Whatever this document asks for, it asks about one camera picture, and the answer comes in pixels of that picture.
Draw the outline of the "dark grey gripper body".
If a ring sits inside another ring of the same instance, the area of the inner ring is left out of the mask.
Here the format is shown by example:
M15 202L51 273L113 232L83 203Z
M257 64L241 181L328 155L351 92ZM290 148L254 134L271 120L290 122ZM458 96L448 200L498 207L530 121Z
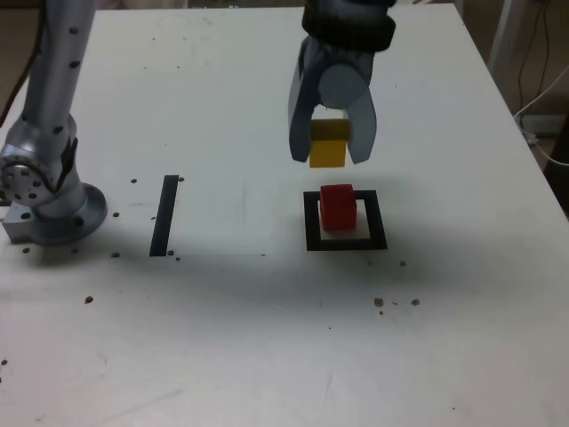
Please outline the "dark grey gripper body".
M364 79L372 78L373 52L347 50L315 37L306 37L301 44L301 68L305 69L322 59L330 60L332 63L347 62L354 66Z

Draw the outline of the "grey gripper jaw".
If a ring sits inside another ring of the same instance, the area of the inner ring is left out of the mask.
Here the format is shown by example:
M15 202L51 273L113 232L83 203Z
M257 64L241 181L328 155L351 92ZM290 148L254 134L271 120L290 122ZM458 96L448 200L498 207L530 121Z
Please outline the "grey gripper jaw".
M320 102L319 44L302 44L288 101L289 147L293 160L306 163L312 147L311 120Z
M349 154L354 164L367 161L373 151L377 118L369 84L352 66L337 63L320 77L321 104L341 110L349 121Z

